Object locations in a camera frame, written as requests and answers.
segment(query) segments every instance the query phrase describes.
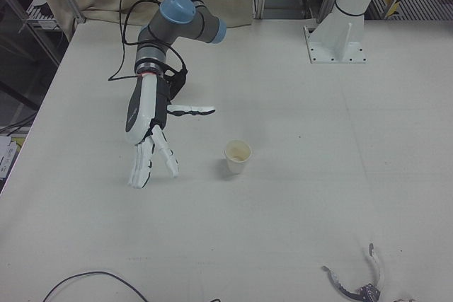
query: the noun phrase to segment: black cable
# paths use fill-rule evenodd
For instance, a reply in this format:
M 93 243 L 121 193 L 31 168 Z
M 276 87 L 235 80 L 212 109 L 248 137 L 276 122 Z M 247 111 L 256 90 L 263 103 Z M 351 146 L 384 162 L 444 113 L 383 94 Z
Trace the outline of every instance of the black cable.
M 123 40 L 124 40 L 124 37 L 122 35 L 122 24 L 121 24 L 121 20 L 122 20 L 122 0 L 120 0 L 120 4 L 119 4 L 119 11 L 118 11 L 118 15 L 119 15 L 119 26 L 120 26 L 120 36 L 121 36 L 121 44 L 122 44 L 122 59 L 121 59 L 121 63 L 120 63 L 120 67 L 118 67 L 118 70 L 108 78 L 108 81 L 119 81 L 120 79 L 128 79 L 128 78 L 136 78 L 137 76 L 124 76 L 124 77 L 117 77 L 115 78 L 115 76 L 117 74 L 119 74 L 121 72 L 121 69 L 125 63 L 125 57 L 126 57 L 126 49 L 125 49 L 125 44 L 123 43 Z
M 103 271 L 82 272 L 80 274 L 76 274 L 76 275 L 67 277 L 66 279 L 60 281 L 52 289 L 50 289 L 49 293 L 46 295 L 46 297 L 44 297 L 42 302 L 46 302 L 47 299 L 49 298 L 49 296 L 52 295 L 52 293 L 55 291 L 55 289 L 57 289 L 59 286 L 61 286 L 64 282 L 69 281 L 71 279 L 75 279 L 77 277 L 84 277 L 84 276 L 91 276 L 91 275 L 107 275 L 107 276 L 113 277 L 114 279 L 117 279 L 118 281 L 120 281 L 124 285 L 128 286 L 129 288 L 131 288 L 131 290 L 133 290 L 144 302 L 148 302 L 148 300 L 142 295 L 142 293 L 140 293 L 136 288 L 134 288 L 133 285 L 131 285 L 130 283 L 126 282 L 124 279 L 121 279 L 120 277 L 118 277 L 118 276 L 116 276 L 114 274 L 111 274 L 110 272 L 103 272 Z
M 122 25 L 122 0 L 120 0 L 119 26 L 120 26 L 120 35 L 121 35 L 121 44 L 122 44 L 122 59 L 121 59 L 120 67 L 111 77 L 108 78 L 108 81 L 119 81 L 121 79 L 130 79 L 130 78 L 137 77 L 137 75 L 134 75 L 134 76 L 123 76 L 123 77 L 115 78 L 115 76 L 120 73 L 121 68 L 123 67 L 124 62 L 125 62 L 125 55 L 126 55 L 125 45 L 135 46 L 135 45 L 147 44 L 147 43 L 156 43 L 156 42 L 161 43 L 162 45 L 167 46 L 167 48 L 169 48 L 177 56 L 177 58 L 179 58 L 179 60 L 182 64 L 182 71 L 185 71 L 187 73 L 187 67 L 186 67 L 185 62 L 184 62 L 183 58 L 181 57 L 181 55 L 171 46 L 171 44 L 168 44 L 167 42 L 164 42 L 164 41 L 158 39 L 157 36 L 155 36 L 155 34 L 153 34 L 153 32 L 151 31 L 151 28 L 149 27 L 149 25 L 147 26 L 147 29 L 148 29 L 149 34 L 154 38 L 153 40 L 140 40 L 140 41 L 136 41 L 136 42 L 127 41 L 126 32 L 127 32 L 127 25 L 129 23 L 129 18 L 131 16 L 134 8 L 142 3 L 152 3 L 152 4 L 158 4 L 158 5 L 161 4 L 161 2 L 159 0 L 138 0 L 138 1 L 136 1 L 135 3 L 133 3 L 133 5 L 127 11 L 124 25 Z
M 13 129 L 14 127 L 17 127 L 18 125 L 23 124 L 24 122 L 30 120 L 30 118 L 32 118 L 32 117 L 34 117 L 36 115 L 37 115 L 37 112 L 35 112 L 35 113 L 31 114 L 30 116 L 24 118 L 23 120 L 19 120 L 16 123 L 13 123 L 13 124 L 11 124 L 11 125 L 9 125 L 7 127 L 4 127 L 2 129 L 0 129 L 0 133 L 5 132 L 5 131 L 10 130 L 10 129 Z
M 26 126 L 28 123 L 32 122 L 35 118 L 34 117 L 31 117 L 29 120 L 27 120 L 26 122 L 24 122 L 23 124 L 19 125 L 16 129 L 14 129 L 13 131 L 9 132 L 6 136 L 9 137 L 11 136 L 12 134 L 14 134 L 15 132 L 19 131 L 20 129 L 22 129 L 24 126 Z

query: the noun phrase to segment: white table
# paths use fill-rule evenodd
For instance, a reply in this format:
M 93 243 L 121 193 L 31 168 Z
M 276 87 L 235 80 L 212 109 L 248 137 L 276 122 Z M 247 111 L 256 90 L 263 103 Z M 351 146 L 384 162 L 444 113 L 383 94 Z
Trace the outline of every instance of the white table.
M 373 241 L 380 301 L 451 301 L 452 23 L 367 22 L 366 65 L 310 64 L 302 26 L 179 39 L 190 73 L 174 103 L 217 112 L 169 117 L 180 177 L 157 156 L 134 190 L 134 81 L 106 81 L 118 28 L 80 25 L 0 196 L 0 300 L 41 301 L 60 279 L 107 269 L 156 302 L 345 301 L 321 266 L 366 284 Z M 125 74 L 133 59 L 127 49 Z M 254 152 L 236 177 L 222 160 L 234 138 Z M 92 277 L 53 301 L 138 299 Z

